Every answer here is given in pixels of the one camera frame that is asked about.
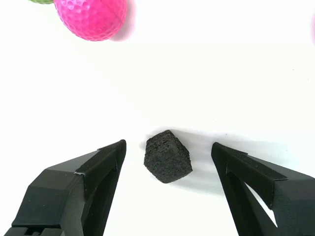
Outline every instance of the golf ball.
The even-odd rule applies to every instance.
[[[114,36],[126,19],[126,0],[54,0],[54,3],[67,28],[89,41]]]
[[[32,2],[35,3],[40,3],[40,4],[51,4],[54,3],[54,0],[31,0]]]

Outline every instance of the ball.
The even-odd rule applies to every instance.
[[[54,3],[65,26],[89,41],[114,36],[126,19],[126,0],[54,0]]]
[[[32,2],[35,3],[39,3],[39,4],[51,4],[54,3],[54,0],[30,0]]]

